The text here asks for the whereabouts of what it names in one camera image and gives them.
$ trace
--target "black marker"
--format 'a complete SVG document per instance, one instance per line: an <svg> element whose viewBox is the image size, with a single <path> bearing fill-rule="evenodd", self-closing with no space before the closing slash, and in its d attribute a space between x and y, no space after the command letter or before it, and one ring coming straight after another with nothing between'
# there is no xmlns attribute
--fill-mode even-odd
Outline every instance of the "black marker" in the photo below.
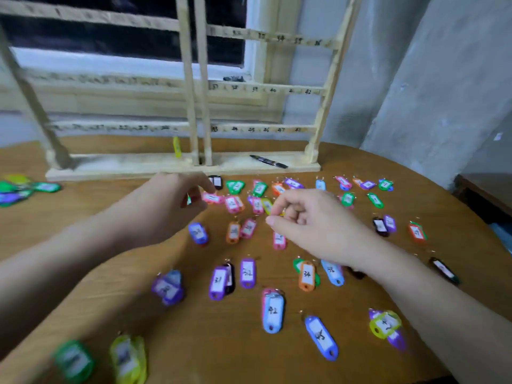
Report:
<svg viewBox="0 0 512 384"><path fill-rule="evenodd" d="M262 158L261 156L256 156L256 155L249 155L249 156L251 156L253 159L259 160L260 162L271 165L271 166L276 166L279 168L288 168L288 166L286 164L278 163L273 160Z"/></svg>

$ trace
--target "wooden stand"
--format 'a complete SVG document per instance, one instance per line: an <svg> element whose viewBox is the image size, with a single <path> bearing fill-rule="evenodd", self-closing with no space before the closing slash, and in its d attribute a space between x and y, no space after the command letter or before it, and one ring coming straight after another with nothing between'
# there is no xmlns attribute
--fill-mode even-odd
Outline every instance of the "wooden stand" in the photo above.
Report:
<svg viewBox="0 0 512 384"><path fill-rule="evenodd" d="M204 162L201 164L197 124L195 115L194 77L192 73L192 54L189 24L189 5L187 0L176 0L178 19L137 16L121 13L84 10L62 5L48 5L36 2L0 0L0 13L25 17L44 17L67 21L87 21L98 24L145 27L166 31L178 31L183 61L183 93L187 108L188 122L171 121L107 121L91 120L58 121L51 123L34 90L23 78L23 70L9 50L4 33L0 30L0 54L10 72L13 84L20 92L20 109L34 123L38 138L46 151L51 169L47 173L49 180L73 181L103 178L140 178L150 177L159 171L181 173L203 171L208 174L268 174L319 171L317 163L318 146L325 128L332 98L336 89L343 58L350 44L352 32L362 0L349 0L342 24L336 38L312 39L302 35L290 35L278 32L264 32L237 27L208 25L206 23L205 1L194 0L197 32L198 58L201 71L200 91L197 92L202 111L204 128ZM333 50L333 57L327 80L323 87L276 85L267 83L226 82L208 80L208 56L206 37L219 36L241 40L259 40L280 45L308 45L327 47ZM261 123L211 122L208 106L210 90L238 90L254 94L316 94L321 96L320 108L312 125L271 125ZM54 130L79 129L120 129L120 130L163 130L170 135L178 131L188 131L190 136L189 154L177 158L175 154L68 154L54 134ZM211 133L217 132L278 132L312 133L304 152L290 151L278 153L215 153L211 148ZM267 159L288 165L287 169L262 164L249 157L250 154L263 155Z"/></svg>

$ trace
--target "person's right hand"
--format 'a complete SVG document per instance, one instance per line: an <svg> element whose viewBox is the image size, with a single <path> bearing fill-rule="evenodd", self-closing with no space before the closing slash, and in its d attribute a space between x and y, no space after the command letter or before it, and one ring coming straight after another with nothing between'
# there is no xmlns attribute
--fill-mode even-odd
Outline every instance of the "person's right hand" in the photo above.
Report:
<svg viewBox="0 0 512 384"><path fill-rule="evenodd" d="M332 193L317 189L282 193L266 222L312 255L357 269L368 260L361 253L363 244L378 239Z"/></svg>

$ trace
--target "person's right arm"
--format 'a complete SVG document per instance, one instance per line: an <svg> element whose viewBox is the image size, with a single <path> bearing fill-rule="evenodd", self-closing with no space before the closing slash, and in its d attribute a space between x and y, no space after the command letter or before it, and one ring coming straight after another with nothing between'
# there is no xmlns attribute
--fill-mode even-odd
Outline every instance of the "person's right arm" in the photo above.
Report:
<svg viewBox="0 0 512 384"><path fill-rule="evenodd" d="M512 323L380 238L333 195L286 191L266 221L312 255L380 283L461 384L512 382Z"/></svg>

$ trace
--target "wooden base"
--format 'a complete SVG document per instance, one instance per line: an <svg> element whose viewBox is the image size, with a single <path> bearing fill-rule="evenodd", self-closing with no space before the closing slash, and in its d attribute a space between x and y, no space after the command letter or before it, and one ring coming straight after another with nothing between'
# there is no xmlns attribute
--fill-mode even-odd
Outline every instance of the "wooden base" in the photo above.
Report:
<svg viewBox="0 0 512 384"><path fill-rule="evenodd" d="M249 155L260 155L286 164L287 169L270 166ZM213 166L194 166L190 154L178 159L174 154L72 154L74 168L46 173L49 181L85 181L97 179L149 178L158 172L206 174L285 174L320 171L318 163L308 163L303 152L214 153Z"/></svg>

